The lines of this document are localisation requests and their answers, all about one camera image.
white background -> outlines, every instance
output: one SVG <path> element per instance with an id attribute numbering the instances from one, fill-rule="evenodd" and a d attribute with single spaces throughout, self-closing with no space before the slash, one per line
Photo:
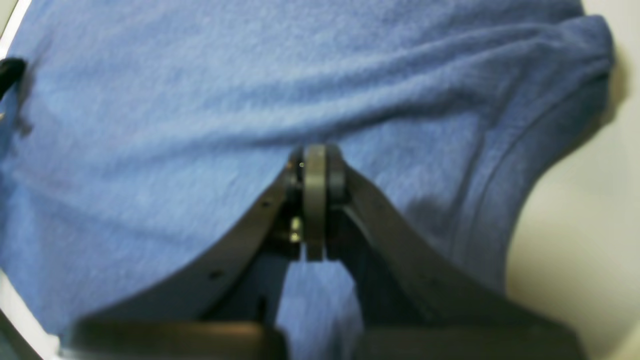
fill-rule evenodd
<path id="1" fill-rule="evenodd" d="M 0 0 L 0 34 L 6 25 L 16 0 Z"/>
<path id="2" fill-rule="evenodd" d="M 574 326 L 594 359 L 640 359 L 640 2 L 583 2 L 616 41 L 607 125 L 536 185 L 508 293 Z"/>

blue shirt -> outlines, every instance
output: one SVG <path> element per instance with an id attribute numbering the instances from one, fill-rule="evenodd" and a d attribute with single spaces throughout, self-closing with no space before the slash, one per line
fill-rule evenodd
<path id="1" fill-rule="evenodd" d="M 10 54 L 29 68 L 2 104 L 0 266 L 53 333 L 189 263 L 317 142 L 502 291 L 527 192 L 613 62 L 578 0 L 34 0 Z M 290 268 L 294 359 L 350 355 L 353 286 Z"/>

